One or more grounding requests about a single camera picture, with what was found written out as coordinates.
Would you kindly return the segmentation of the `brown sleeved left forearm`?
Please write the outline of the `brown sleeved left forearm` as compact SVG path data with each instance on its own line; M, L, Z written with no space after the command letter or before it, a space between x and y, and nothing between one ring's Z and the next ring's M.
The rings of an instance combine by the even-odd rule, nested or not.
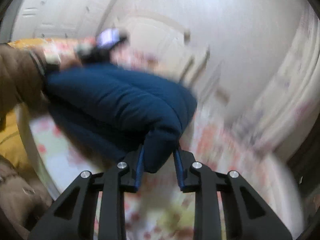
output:
M34 108L40 103L44 66L42 47L20 49L1 44L1 130L6 115L17 105Z

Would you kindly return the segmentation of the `person's left hand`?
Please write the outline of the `person's left hand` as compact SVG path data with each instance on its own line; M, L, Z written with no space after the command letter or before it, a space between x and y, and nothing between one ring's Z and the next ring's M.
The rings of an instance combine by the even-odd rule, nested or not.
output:
M63 44L48 44L43 48L47 72L66 70L71 67L81 67L82 63L72 47Z

